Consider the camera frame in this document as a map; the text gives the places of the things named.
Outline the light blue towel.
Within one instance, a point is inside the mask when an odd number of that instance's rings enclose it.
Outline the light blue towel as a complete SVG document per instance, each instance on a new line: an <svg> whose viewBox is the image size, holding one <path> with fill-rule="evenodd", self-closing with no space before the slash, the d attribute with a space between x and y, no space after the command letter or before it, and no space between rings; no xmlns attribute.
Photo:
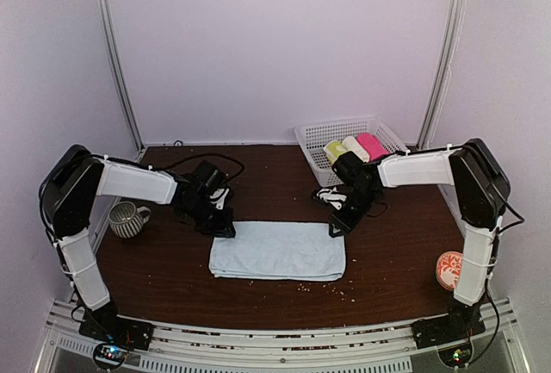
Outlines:
<svg viewBox="0 0 551 373"><path fill-rule="evenodd" d="M215 238L214 277L331 282L346 271L344 238L315 222L238 221L233 238Z"/></svg>

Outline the green patterned towel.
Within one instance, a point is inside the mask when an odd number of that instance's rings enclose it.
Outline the green patterned towel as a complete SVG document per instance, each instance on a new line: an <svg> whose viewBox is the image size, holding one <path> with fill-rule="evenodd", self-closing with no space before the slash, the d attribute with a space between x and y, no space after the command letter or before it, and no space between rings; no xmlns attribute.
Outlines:
<svg viewBox="0 0 551 373"><path fill-rule="evenodd" d="M348 152L348 149L341 141L332 140L323 147L323 151L329 163L333 165L341 155Z"/></svg>

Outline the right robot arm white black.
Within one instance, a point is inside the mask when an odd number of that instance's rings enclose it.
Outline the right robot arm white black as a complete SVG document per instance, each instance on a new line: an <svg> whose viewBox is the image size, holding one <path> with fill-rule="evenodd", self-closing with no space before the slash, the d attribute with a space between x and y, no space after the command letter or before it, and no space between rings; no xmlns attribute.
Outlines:
<svg viewBox="0 0 551 373"><path fill-rule="evenodd" d="M454 299L465 307L446 315L441 330L447 339L460 339L474 326L474 314L466 307L478 305L486 294L501 235L525 222L509 203L510 180L486 143L473 138L459 146L396 152L371 162L347 152L332 169L350 192L343 206L330 215L331 236L351 233L385 189L413 185L454 189L464 239Z"/></svg>

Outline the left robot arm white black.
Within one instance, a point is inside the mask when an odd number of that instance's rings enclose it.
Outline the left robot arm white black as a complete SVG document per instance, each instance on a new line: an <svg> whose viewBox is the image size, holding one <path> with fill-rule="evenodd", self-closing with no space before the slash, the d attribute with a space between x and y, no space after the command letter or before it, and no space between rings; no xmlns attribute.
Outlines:
<svg viewBox="0 0 551 373"><path fill-rule="evenodd" d="M91 329L106 342L115 342L124 325L102 279L89 240L90 215L96 198L115 196L167 205L189 217L199 233L232 238L233 210L217 201L230 190L226 175L202 160L178 175L169 169L99 155L73 145L53 167L39 189L40 218L61 268L90 314Z"/></svg>

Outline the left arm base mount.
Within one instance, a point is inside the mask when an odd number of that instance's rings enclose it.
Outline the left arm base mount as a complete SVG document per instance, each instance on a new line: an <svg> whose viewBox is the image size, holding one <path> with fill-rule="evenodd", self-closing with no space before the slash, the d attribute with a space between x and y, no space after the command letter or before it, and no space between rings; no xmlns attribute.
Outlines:
<svg viewBox="0 0 551 373"><path fill-rule="evenodd" d="M91 310L84 308L79 333L85 337L112 343L130 350L149 349L154 325L149 322L131 320L119 316L114 301Z"/></svg>

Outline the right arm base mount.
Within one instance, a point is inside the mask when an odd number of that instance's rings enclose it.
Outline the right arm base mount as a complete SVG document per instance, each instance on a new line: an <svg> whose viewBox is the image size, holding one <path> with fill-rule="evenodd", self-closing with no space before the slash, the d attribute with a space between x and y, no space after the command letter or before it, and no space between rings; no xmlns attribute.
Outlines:
<svg viewBox="0 0 551 373"><path fill-rule="evenodd" d="M412 336L418 349L468 339L484 333L486 327L481 318L480 305L452 304L445 315L420 319L411 324Z"/></svg>

